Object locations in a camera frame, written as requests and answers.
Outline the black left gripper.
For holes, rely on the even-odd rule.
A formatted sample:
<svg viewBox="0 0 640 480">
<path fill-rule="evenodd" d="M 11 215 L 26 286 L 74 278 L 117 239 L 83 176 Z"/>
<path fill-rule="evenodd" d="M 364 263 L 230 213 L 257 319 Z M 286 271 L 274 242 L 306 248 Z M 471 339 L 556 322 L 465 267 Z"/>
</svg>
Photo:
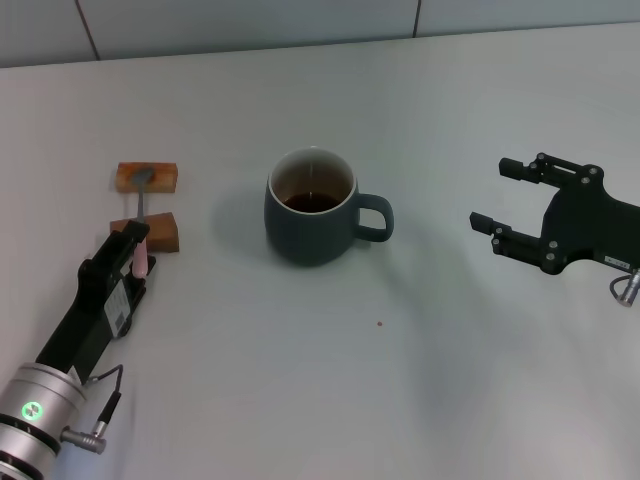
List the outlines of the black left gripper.
<svg viewBox="0 0 640 480">
<path fill-rule="evenodd" d="M 130 220 L 81 263 L 75 298 L 38 354 L 38 364 L 76 376 L 84 384 L 111 341 L 127 335 L 146 292 L 147 277 L 133 273 L 150 274 L 156 264 L 156 257 L 148 255 L 149 232 L 147 224 Z"/>
</svg>

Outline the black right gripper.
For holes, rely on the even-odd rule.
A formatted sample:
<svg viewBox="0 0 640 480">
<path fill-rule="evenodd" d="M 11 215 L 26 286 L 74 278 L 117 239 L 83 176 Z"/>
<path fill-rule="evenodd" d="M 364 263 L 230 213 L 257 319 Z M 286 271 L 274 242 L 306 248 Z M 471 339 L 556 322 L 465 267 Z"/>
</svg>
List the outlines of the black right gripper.
<svg viewBox="0 0 640 480">
<path fill-rule="evenodd" d="M 540 238 L 472 212 L 471 228 L 491 237 L 495 255 L 537 267 L 549 275 L 558 275 L 579 260 L 592 260 L 627 273 L 639 267 L 639 208 L 605 191 L 600 167 L 540 152 L 528 164 L 502 158 L 499 173 L 559 191 L 544 214 Z"/>
</svg>

